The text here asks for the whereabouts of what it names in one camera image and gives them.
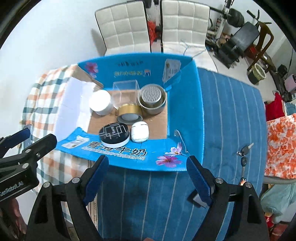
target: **clear plastic box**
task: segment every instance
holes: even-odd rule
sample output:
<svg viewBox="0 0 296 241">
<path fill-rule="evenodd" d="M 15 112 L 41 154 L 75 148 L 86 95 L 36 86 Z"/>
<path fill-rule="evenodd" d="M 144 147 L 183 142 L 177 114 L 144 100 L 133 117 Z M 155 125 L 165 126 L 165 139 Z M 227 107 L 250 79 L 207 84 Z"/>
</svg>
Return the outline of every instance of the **clear plastic box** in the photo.
<svg viewBox="0 0 296 241">
<path fill-rule="evenodd" d="M 140 88 L 137 80 L 113 82 L 113 106 L 118 109 L 124 104 L 137 104 L 139 90 Z"/>
</svg>

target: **chair leg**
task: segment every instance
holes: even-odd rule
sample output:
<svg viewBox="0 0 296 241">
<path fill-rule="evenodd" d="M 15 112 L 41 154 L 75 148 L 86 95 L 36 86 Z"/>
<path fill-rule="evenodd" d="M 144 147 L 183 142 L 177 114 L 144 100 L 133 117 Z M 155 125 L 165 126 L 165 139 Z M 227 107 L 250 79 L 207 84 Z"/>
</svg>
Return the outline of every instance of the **chair leg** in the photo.
<svg viewBox="0 0 296 241">
<path fill-rule="evenodd" d="M 247 68 L 247 71 L 250 71 L 250 69 L 255 65 L 255 63 L 258 62 L 258 60 L 262 57 L 262 55 L 264 54 L 265 51 L 261 51 L 257 57 L 255 58 L 255 60 L 253 61 L 253 63 L 251 63 L 251 65 Z"/>
</svg>

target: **blue tablecloth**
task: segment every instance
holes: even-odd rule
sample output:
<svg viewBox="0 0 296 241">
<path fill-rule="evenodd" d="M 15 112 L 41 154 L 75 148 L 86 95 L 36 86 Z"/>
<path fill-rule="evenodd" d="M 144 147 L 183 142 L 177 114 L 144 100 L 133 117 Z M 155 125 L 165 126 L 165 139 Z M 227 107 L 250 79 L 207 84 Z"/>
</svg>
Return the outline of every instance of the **blue tablecloth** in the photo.
<svg viewBox="0 0 296 241">
<path fill-rule="evenodd" d="M 237 184 L 243 146 L 248 154 L 245 177 L 259 194 L 266 154 L 267 128 L 259 90 L 235 79 L 198 69 L 205 120 L 203 167 L 215 177 Z M 110 167 L 98 191 L 99 232 L 104 238 L 191 240 L 207 212 L 187 201 L 194 186 L 186 171 L 149 172 Z M 217 240 L 230 221 L 229 204 Z"/>
</svg>

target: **car key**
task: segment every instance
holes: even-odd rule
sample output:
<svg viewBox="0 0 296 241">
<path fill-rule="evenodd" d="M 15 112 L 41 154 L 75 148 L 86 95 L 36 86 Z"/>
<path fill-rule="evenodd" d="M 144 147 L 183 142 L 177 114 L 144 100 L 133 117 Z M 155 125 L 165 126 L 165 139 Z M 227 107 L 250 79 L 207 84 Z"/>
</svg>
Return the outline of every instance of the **car key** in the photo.
<svg viewBox="0 0 296 241">
<path fill-rule="evenodd" d="M 251 149 L 251 147 L 254 145 L 254 143 L 251 143 L 248 146 L 244 146 L 241 151 L 237 152 L 237 155 L 244 157 L 245 155 L 247 155 L 249 153 L 249 150 Z"/>
<path fill-rule="evenodd" d="M 244 177 L 244 170 L 246 168 L 247 162 L 248 162 L 248 158 L 246 158 L 245 156 L 242 157 L 242 159 L 241 159 L 241 164 L 242 164 L 242 178 Z"/>
</svg>

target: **blue gripper pad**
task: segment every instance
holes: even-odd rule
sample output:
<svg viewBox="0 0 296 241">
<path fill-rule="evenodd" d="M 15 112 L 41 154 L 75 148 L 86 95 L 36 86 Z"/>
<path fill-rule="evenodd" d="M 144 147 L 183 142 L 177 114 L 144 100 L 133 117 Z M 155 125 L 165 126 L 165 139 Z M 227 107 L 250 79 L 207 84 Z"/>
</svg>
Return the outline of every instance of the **blue gripper pad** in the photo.
<svg viewBox="0 0 296 241">
<path fill-rule="evenodd" d="M 202 167 L 195 156 L 190 156 L 187 158 L 186 168 L 193 185 L 200 196 L 200 199 L 210 206 L 212 203 L 211 194 L 213 190 L 209 186 L 209 183 L 205 180 L 206 177 L 203 176 L 204 170 L 207 169 Z"/>
<path fill-rule="evenodd" d="M 106 156 L 101 155 L 99 159 L 95 162 L 93 167 L 86 169 L 83 175 L 81 176 L 81 179 L 82 179 L 81 186 L 84 186 L 83 176 L 88 176 L 89 174 L 92 174 L 91 177 L 86 177 L 86 179 L 89 179 L 89 181 L 86 183 L 86 186 L 85 186 L 85 196 L 83 199 L 85 206 L 88 203 L 92 202 L 96 197 L 98 189 L 108 169 L 109 169 L 109 160 Z"/>
<path fill-rule="evenodd" d="M 6 148 L 13 148 L 16 145 L 20 144 L 21 142 L 25 141 L 30 137 L 30 130 L 28 128 L 25 128 L 12 136 L 7 137 L 6 140 L 1 144 L 3 147 Z"/>
</svg>

